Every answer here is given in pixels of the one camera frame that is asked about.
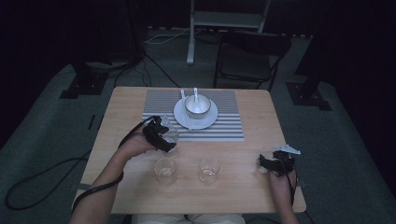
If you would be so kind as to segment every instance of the black curtain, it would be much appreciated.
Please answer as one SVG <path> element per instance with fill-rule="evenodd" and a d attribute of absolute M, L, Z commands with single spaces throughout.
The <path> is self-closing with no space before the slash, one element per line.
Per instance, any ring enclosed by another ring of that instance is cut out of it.
<path fill-rule="evenodd" d="M 53 75 L 109 61 L 90 0 L 1 1 L 0 30 L 2 147 Z"/>
<path fill-rule="evenodd" d="M 334 85 L 394 195 L 395 19 L 394 1 L 332 1 L 296 71 Z"/>

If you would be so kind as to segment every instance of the wooden table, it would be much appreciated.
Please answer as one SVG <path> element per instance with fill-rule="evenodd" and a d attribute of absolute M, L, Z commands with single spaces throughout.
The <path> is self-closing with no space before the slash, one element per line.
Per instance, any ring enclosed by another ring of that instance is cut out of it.
<path fill-rule="evenodd" d="M 81 184 L 90 185 L 99 176 L 121 139 L 142 120 L 148 90 L 179 89 L 117 87 Z M 132 158 L 124 169 L 124 179 L 119 184 L 112 213 L 275 212 L 267 176 L 257 163 L 259 154 L 272 158 L 275 145 L 286 144 L 271 96 L 262 90 L 234 92 L 245 142 L 178 142 L 177 154 L 172 157 L 177 163 L 177 181 L 171 186 L 160 185 L 153 171 L 156 160 L 163 157 L 161 151 Z M 203 156 L 217 157 L 221 163 L 219 178 L 212 185 L 205 185 L 198 177 L 198 164 Z M 304 196 L 297 188 L 293 209 L 303 212 L 305 208 Z"/>

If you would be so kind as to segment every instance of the white saucer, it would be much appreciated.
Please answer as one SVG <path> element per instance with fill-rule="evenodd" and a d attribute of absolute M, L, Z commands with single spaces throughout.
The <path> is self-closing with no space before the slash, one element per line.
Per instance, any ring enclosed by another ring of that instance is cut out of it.
<path fill-rule="evenodd" d="M 215 103 L 213 103 L 213 101 L 210 101 L 210 104 L 211 104 L 210 109 L 203 119 L 190 118 L 190 123 L 191 123 L 192 129 L 204 129 L 204 128 L 209 127 L 216 121 L 216 119 L 218 118 L 218 114 L 219 114 L 218 107 L 215 105 Z M 174 115 L 175 115 L 175 119 L 181 126 L 183 126 L 185 128 L 189 128 L 189 126 L 187 125 L 187 119 L 186 119 L 186 116 L 187 116 L 186 115 L 186 107 L 184 107 L 183 101 L 181 99 L 179 101 L 177 101 L 177 103 L 175 104 Z"/>

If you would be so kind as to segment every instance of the floor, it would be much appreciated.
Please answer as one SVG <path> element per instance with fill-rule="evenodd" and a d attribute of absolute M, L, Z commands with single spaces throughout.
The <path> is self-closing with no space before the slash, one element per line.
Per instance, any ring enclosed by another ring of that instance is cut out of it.
<path fill-rule="evenodd" d="M 180 30 L 150 31 L 148 36 L 180 34 Z M 147 55 L 135 68 L 120 75 L 109 74 L 100 95 L 80 95 L 77 99 L 60 99 L 75 76 L 68 65 L 56 74 L 42 92 L 18 130 L 0 151 L 0 199 L 21 179 L 37 174 L 69 158 L 81 157 L 89 151 L 100 127 L 101 117 L 114 86 L 175 87 L 164 74 L 181 87 L 211 88 L 217 53 L 217 38 L 204 32 L 197 35 L 194 65 L 186 64 L 188 38 L 180 35 L 162 44 L 146 44 Z M 153 39 L 163 42 L 168 37 Z M 314 106 L 293 105 L 286 82 L 304 82 L 296 70 L 309 38 L 294 37 L 292 49 L 280 64 L 271 95 L 276 113 L 291 146 L 303 154 L 296 157 L 300 185 L 307 212 L 316 223 L 394 223 L 396 202 L 359 134 L 340 103 L 334 87 L 320 83 L 318 90 L 332 111 Z M 108 68 L 103 64 L 92 66 Z M 221 88 L 252 88 L 252 85 L 223 82 Z M 45 196 L 72 168 L 73 162 L 39 176 L 15 188 L 11 203 L 18 207 L 34 203 Z M 43 203 L 14 211 L 0 205 L 0 223 L 65 223 L 85 162 L 79 163 L 59 187 Z M 252 223 L 271 223 L 277 214 L 245 214 Z M 108 223 L 121 223 L 124 215 L 112 215 Z M 311 223 L 307 214 L 298 214 L 301 223 Z"/>

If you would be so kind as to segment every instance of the person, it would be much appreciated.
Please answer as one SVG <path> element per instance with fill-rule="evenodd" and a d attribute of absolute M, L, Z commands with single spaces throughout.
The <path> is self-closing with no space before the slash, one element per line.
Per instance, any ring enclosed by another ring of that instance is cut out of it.
<path fill-rule="evenodd" d="M 94 180 L 90 188 L 95 188 L 116 180 L 124 169 L 124 166 L 133 157 L 136 157 L 148 150 L 156 150 L 150 144 L 145 136 L 135 134 L 129 138 L 119 149 L 113 154 L 105 169 Z M 290 173 L 290 181 L 295 186 L 295 172 Z M 276 209 L 280 214 L 281 222 L 294 224 L 298 220 L 290 205 L 290 190 L 289 182 L 285 176 L 276 177 L 272 172 L 269 172 L 269 181 L 276 205 Z M 88 197 L 83 198 L 75 208 L 69 223 L 84 224 L 84 223 L 107 223 L 111 208 L 113 206 L 118 185 L 109 189 L 98 191 Z M 223 215 L 189 215 L 188 220 L 183 215 L 147 215 L 147 216 L 133 216 L 133 222 L 138 223 L 221 223 L 221 224 L 243 224 L 245 220 L 241 214 L 223 214 Z"/>

